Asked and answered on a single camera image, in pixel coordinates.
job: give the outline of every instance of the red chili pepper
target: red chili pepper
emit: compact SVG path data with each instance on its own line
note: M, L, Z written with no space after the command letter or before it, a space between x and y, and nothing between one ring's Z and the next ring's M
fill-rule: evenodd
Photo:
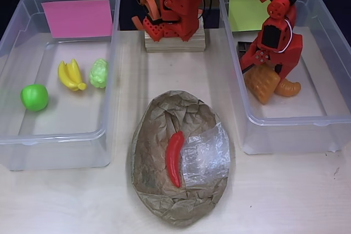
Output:
M171 182L177 188L180 188L179 157L184 141L185 139L183 132L177 132L172 135L166 150L166 166L168 175L171 178Z

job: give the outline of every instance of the pink sticky note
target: pink sticky note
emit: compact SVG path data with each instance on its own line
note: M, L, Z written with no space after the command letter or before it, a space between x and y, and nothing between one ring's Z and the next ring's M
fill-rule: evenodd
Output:
M112 35L109 0L42 3L53 38L86 38Z

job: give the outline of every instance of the red robot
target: red robot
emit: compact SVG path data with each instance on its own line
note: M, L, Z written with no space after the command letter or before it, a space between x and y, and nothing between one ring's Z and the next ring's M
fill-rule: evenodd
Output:
M244 73L254 65L274 65L274 70L280 77L279 84L281 84L283 81L287 82L286 76L298 64L303 43L302 36L293 33L296 22L296 0L270 1L269 18L262 25L258 37L241 58L240 66Z
M154 41L163 37L180 37L188 41L199 28L199 6L202 0L137 0L148 13L141 24L133 17L137 29L145 30Z

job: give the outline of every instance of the white table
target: white table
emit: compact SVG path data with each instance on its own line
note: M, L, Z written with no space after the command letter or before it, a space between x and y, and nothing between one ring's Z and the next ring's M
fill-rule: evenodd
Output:
M186 229L153 216L132 187L128 152L149 101L165 92L165 87L188 87L187 91L215 108L232 142L236 124L224 84L220 90L211 85L199 89L201 81L212 78L211 61L230 56L224 30L207 31L210 45L204 54L147 55L141 36L140 32L121 32L120 102L111 164L25 172L0 167L0 233L351 233L349 149L249 156L235 144L228 187L209 216ZM166 67L174 70L166 75ZM192 73L193 79L173 75L181 71ZM224 80L216 77L214 81ZM224 94L220 109L214 101L217 93Z

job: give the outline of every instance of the yellow sticky note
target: yellow sticky note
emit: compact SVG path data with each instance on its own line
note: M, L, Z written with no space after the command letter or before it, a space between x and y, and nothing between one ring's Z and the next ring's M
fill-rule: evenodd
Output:
M268 18L269 0L229 0L229 23L232 31L261 30Z

